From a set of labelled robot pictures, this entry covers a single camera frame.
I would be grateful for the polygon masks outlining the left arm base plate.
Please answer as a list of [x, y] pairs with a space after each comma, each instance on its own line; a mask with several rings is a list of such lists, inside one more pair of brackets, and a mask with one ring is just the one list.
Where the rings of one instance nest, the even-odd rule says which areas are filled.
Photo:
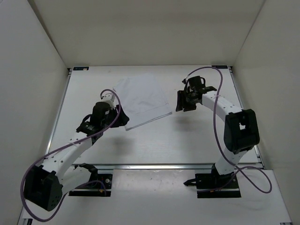
[[82, 184], [75, 190], [69, 192], [69, 196], [78, 197], [110, 197], [113, 184], [113, 172], [101, 172], [94, 165], [80, 164], [76, 168], [89, 171], [90, 177], [87, 184]]

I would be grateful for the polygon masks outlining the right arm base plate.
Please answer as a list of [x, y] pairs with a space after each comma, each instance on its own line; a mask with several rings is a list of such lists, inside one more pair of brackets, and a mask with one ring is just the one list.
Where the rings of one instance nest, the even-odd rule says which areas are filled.
[[183, 183], [196, 186], [197, 198], [241, 198], [240, 187], [234, 172], [219, 175], [215, 169], [211, 173], [196, 173], [193, 179]]

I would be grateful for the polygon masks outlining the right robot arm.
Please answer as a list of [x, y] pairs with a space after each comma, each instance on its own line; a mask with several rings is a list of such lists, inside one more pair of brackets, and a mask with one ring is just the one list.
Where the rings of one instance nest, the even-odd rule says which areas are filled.
[[201, 104], [213, 111], [213, 125], [216, 117], [224, 122], [225, 148], [222, 157], [213, 165], [210, 183], [220, 188], [227, 182], [240, 159], [260, 141], [255, 112], [244, 110], [218, 94], [212, 86], [200, 76], [189, 78], [184, 82], [184, 90], [177, 92], [176, 111], [193, 111]]

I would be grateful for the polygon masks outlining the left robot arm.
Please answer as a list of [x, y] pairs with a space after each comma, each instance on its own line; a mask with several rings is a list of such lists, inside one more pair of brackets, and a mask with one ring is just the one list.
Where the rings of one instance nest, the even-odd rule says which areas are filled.
[[34, 164], [23, 180], [23, 198], [46, 211], [57, 207], [63, 195], [83, 183], [92, 187], [98, 182], [96, 168], [83, 163], [73, 163], [109, 128], [125, 126], [129, 117], [120, 105], [97, 102], [92, 113], [85, 116], [70, 138], [66, 148], [52, 151], [41, 165]]

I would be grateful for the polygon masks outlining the white skirt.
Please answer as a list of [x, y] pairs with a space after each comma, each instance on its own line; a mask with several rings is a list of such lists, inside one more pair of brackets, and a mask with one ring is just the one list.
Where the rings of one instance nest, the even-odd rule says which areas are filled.
[[129, 131], [172, 114], [165, 92], [154, 75], [126, 77], [113, 87], [124, 113], [129, 117]]

